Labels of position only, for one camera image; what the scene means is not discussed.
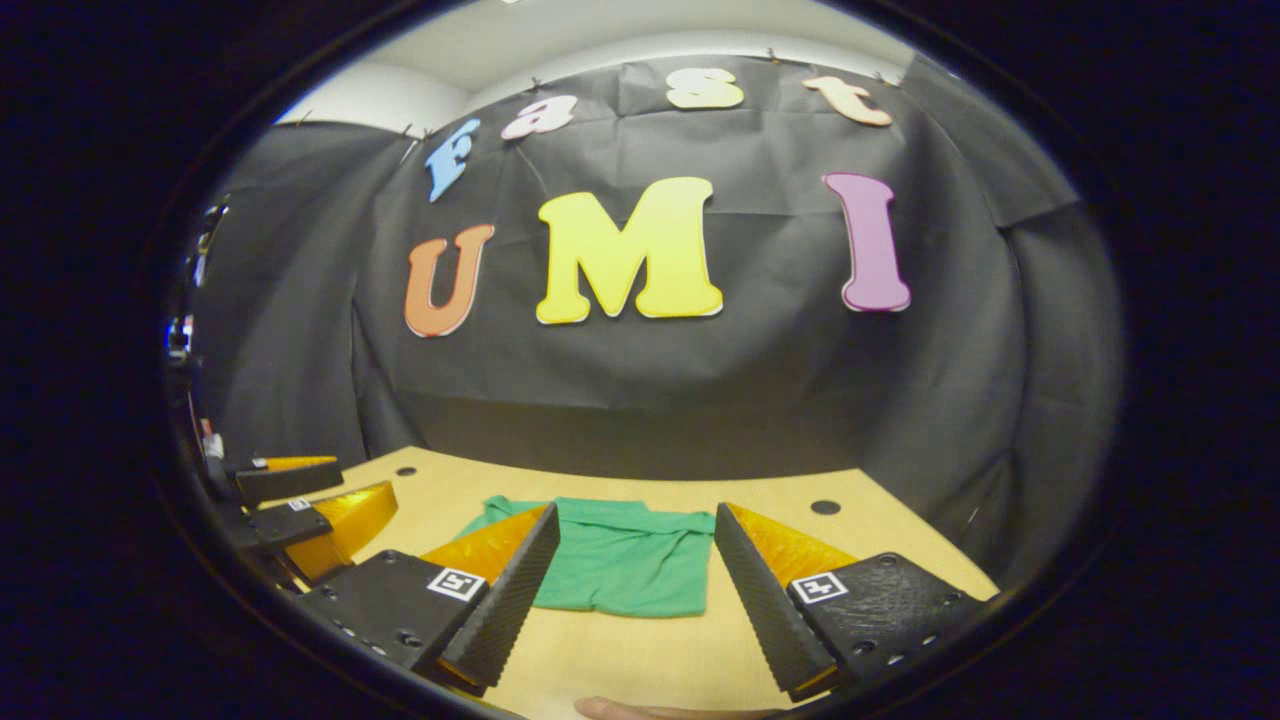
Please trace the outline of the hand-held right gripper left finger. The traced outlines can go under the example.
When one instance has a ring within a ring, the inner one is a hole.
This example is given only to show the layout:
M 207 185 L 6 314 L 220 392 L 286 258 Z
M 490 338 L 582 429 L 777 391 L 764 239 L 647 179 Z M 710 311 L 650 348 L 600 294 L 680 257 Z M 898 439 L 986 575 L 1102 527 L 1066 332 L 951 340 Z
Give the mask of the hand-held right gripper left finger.
M 376 659 L 483 693 L 499 683 L 559 543 L 559 509 L 541 503 L 420 556 L 381 551 L 300 606 Z

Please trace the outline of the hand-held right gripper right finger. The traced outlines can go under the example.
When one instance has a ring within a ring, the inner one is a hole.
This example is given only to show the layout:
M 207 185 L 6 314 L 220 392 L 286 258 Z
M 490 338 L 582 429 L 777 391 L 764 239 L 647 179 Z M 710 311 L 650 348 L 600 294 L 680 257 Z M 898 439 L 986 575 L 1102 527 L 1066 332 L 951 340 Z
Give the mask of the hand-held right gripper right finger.
M 718 505 L 714 542 L 774 683 L 795 702 L 928 664 L 986 607 L 901 553 L 856 559 L 737 503 Z

